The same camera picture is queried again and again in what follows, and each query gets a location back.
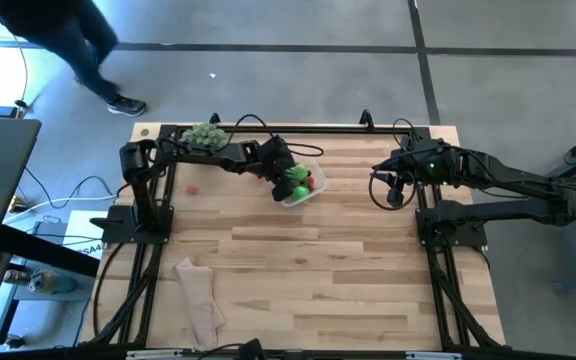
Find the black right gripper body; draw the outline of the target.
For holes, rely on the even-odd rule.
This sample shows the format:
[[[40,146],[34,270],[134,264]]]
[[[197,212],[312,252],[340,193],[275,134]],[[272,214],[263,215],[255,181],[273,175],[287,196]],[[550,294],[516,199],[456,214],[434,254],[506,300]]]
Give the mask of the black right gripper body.
[[[424,184],[451,184],[458,175],[460,155],[443,140],[423,140],[403,154],[405,170]]]

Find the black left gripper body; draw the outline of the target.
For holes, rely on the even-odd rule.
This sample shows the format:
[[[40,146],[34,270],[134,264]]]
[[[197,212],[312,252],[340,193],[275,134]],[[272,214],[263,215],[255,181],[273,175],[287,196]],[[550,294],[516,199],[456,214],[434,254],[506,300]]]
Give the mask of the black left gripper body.
[[[257,149],[259,165],[253,167],[253,173],[274,184],[285,179],[286,171],[296,165],[287,142],[275,135]]]

